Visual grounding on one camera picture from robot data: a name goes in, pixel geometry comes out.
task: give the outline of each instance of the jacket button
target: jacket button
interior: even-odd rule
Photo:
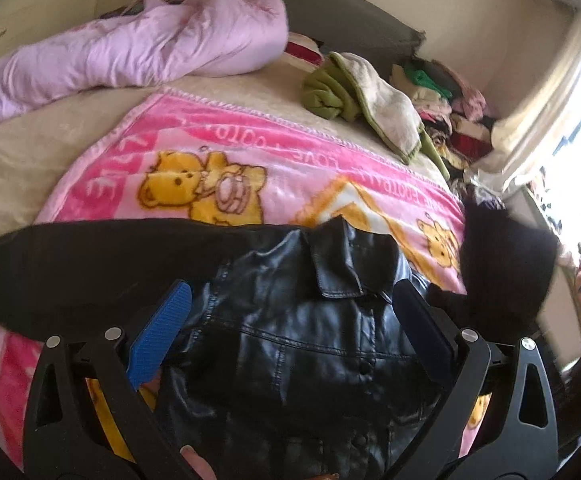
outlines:
[[[363,435],[357,435],[353,439],[352,444],[355,447],[364,447],[366,446],[366,444],[368,444],[368,439]]]
[[[359,363],[359,373],[362,375],[368,375],[372,371],[372,365],[366,361]]]

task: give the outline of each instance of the pink blanket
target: pink blanket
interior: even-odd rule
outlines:
[[[1,58],[0,122],[96,86],[252,72],[287,41],[282,0],[150,0],[137,16],[95,20]]]
[[[392,234],[413,267],[464,291],[463,213],[447,190],[320,132],[175,90],[155,93],[91,146],[37,222],[179,217],[314,226],[339,215]],[[0,444],[19,465],[40,348],[0,328]]]

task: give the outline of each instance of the green blanket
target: green blanket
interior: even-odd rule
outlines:
[[[405,164],[422,152],[448,180],[448,170],[410,99],[379,78],[363,58],[344,56],[331,53],[324,65],[305,78],[301,95],[304,108],[324,119],[341,116],[348,122],[363,113]]]
[[[417,86],[430,88],[436,92],[439,92],[448,100],[448,102],[452,101],[452,92],[450,90],[443,88],[443,86],[439,86],[430,78],[426,72],[423,70],[415,69],[415,67],[410,62],[403,66],[403,72],[406,74],[407,78]]]

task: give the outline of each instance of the cartoon bear face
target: cartoon bear face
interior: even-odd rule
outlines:
[[[430,256],[435,258],[440,267],[453,267],[459,272],[459,261],[457,259],[459,243],[455,234],[450,229],[444,229],[437,221],[434,221],[431,225],[417,220],[417,225],[428,238]]]
[[[139,202],[145,207],[187,206],[197,198],[204,167],[192,153],[160,152],[151,173],[139,188]]]

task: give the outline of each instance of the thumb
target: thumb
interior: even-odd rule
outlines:
[[[215,472],[210,467],[210,464],[200,457],[192,446],[184,446],[180,453],[182,457],[190,464],[190,467],[195,469],[195,472],[202,477],[202,480],[217,480]]]

